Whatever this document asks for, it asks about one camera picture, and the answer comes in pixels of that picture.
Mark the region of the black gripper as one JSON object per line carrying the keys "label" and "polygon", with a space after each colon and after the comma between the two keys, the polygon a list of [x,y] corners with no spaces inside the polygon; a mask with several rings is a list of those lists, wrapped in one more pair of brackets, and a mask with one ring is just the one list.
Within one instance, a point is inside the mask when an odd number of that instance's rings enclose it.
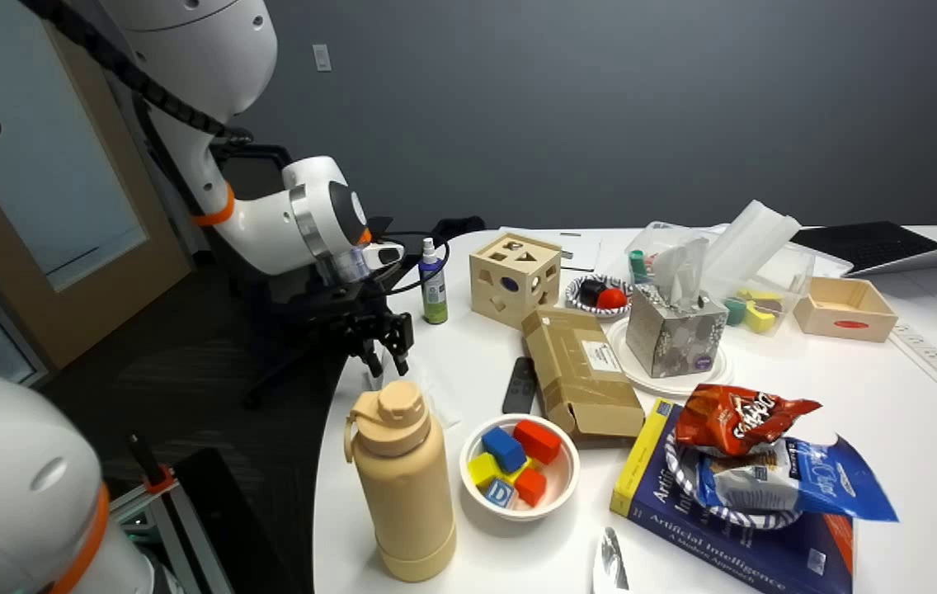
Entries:
{"label": "black gripper", "polygon": [[298,303],[298,322],[327,326],[356,353],[372,379],[383,376],[375,348],[387,348],[398,376],[408,375],[414,317],[388,307],[394,276],[365,276],[354,287],[327,287]]}

